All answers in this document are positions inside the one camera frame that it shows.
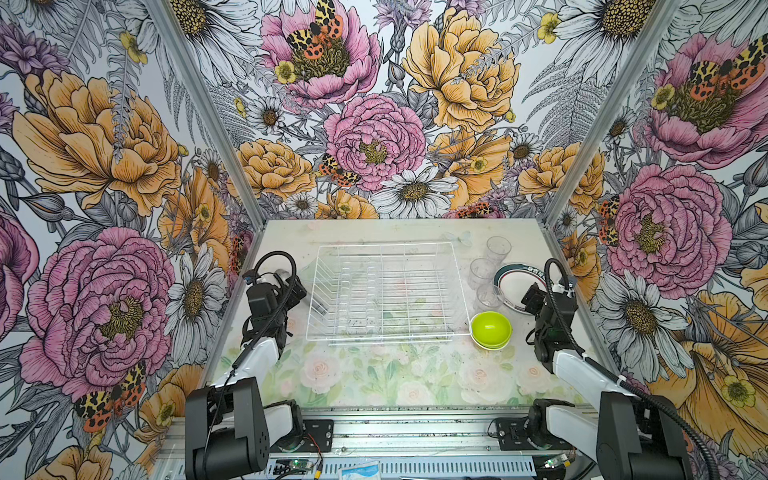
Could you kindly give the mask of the pink wooden plate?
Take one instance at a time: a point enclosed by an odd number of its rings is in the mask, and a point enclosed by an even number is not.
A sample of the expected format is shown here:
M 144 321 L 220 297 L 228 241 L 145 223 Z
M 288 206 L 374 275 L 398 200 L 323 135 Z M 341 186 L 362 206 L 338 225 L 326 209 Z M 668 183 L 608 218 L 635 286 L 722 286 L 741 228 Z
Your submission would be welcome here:
M 518 313 L 527 314 L 523 298 L 532 285 L 536 285 L 539 290 L 545 289 L 544 272 L 528 264 L 506 264 L 494 274 L 493 284 L 502 292 L 505 306 Z

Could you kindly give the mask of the clear glass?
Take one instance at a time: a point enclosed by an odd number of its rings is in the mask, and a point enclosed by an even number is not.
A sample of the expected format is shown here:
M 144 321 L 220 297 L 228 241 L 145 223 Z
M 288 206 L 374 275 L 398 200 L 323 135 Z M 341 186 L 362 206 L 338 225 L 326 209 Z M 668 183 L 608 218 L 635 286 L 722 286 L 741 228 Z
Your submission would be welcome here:
M 492 284 L 498 267 L 487 258 L 474 259 L 469 266 L 468 284 L 472 289 Z
M 480 286 L 476 290 L 474 307 L 477 311 L 495 311 L 504 305 L 503 292 L 493 284 Z
M 503 263 L 512 249 L 511 243 L 504 237 L 493 236 L 486 242 L 485 257 L 494 265 Z

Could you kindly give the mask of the aluminium frame rail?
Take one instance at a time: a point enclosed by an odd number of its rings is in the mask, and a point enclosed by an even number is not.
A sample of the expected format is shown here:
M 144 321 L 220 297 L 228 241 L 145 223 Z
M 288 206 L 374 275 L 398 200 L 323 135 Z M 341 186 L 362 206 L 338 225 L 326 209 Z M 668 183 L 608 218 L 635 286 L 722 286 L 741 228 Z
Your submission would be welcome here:
M 317 453 L 269 453 L 265 470 L 249 479 L 284 479 L 278 459 L 316 462 L 304 479 L 338 479 L 343 469 L 376 463 L 384 479 L 575 478 L 591 471 L 589 458 L 572 450 L 501 451 L 486 435 L 497 417 L 527 417 L 523 408 L 327 408 L 306 409 L 303 419 L 335 422 L 332 449 Z

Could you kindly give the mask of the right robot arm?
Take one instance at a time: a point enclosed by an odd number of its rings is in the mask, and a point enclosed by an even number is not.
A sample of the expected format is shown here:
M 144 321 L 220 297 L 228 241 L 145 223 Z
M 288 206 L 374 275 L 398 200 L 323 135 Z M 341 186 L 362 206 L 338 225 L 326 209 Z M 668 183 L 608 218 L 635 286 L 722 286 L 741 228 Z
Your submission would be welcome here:
M 535 316 L 531 334 L 537 360 L 597 411 L 593 419 L 569 402 L 538 399 L 528 414 L 529 441 L 537 447 L 566 443 L 594 461 L 605 479 L 691 479 L 686 441 L 693 436 L 671 404 L 577 351 L 570 324 L 575 299 L 533 283 L 522 304 Z

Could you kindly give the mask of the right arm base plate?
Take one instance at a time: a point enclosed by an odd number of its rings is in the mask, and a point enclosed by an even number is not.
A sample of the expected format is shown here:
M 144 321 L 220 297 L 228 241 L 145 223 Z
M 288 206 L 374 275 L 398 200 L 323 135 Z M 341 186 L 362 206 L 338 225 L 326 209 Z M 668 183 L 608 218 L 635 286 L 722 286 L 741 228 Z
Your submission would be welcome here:
M 529 434 L 527 417 L 497 417 L 489 423 L 486 435 L 498 442 L 501 451 L 573 449 L 571 444 L 557 437 L 534 439 Z

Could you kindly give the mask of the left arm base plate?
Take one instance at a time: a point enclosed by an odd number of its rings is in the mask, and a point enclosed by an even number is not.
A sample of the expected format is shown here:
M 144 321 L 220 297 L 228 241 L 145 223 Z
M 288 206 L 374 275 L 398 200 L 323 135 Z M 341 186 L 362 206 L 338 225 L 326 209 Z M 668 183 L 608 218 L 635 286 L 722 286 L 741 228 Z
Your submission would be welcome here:
M 293 429 L 280 438 L 271 453 L 328 453 L 332 449 L 335 422 L 331 419 L 309 419 L 301 428 Z

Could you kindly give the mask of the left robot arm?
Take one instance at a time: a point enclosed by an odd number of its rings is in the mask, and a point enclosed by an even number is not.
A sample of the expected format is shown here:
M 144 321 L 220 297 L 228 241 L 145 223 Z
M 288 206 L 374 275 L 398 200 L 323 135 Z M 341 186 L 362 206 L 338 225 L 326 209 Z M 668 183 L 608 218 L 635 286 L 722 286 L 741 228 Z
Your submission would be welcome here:
M 234 479 L 265 470 L 274 443 L 298 428 L 287 403 L 264 407 L 259 383 L 279 358 L 287 312 L 306 296 L 297 274 L 276 285 L 254 282 L 246 291 L 251 316 L 244 344 L 225 379 L 187 395 L 184 475 Z

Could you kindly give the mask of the lime green bowl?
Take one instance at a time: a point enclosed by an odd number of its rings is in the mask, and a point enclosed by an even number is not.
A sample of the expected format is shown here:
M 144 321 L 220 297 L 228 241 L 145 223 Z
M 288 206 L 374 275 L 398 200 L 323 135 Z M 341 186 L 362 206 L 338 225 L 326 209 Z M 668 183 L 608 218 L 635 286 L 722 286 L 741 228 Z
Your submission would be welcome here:
M 486 311 L 476 314 L 470 322 L 473 342 L 489 351 L 506 347 L 512 337 L 513 327 L 507 317 L 499 312 Z

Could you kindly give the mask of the small circuit board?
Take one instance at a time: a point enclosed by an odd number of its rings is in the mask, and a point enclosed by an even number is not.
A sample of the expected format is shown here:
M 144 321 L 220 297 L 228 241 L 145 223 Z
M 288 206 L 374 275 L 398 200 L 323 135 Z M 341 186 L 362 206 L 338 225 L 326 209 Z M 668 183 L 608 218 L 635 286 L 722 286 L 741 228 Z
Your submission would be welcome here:
M 275 476 L 304 475 L 316 470 L 316 462 L 309 459 L 278 459 L 272 470 Z

